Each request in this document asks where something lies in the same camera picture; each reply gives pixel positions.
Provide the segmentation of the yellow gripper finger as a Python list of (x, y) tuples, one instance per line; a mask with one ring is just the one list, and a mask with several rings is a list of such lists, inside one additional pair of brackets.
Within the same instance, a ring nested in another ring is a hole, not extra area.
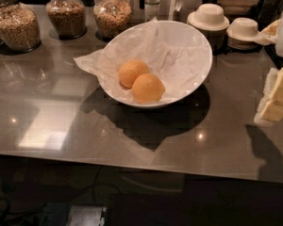
[(254, 123), (259, 126), (272, 126), (283, 119), (283, 67), (272, 68), (266, 77)]

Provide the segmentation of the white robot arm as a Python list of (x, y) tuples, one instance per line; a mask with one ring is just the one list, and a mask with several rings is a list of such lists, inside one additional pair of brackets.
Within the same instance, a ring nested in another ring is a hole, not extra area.
[[(261, 45), (275, 45), (275, 53), (283, 58), (283, 14), (255, 36), (255, 42)], [(272, 126), (283, 119), (283, 67), (272, 68), (265, 80), (254, 122), (260, 126)]]

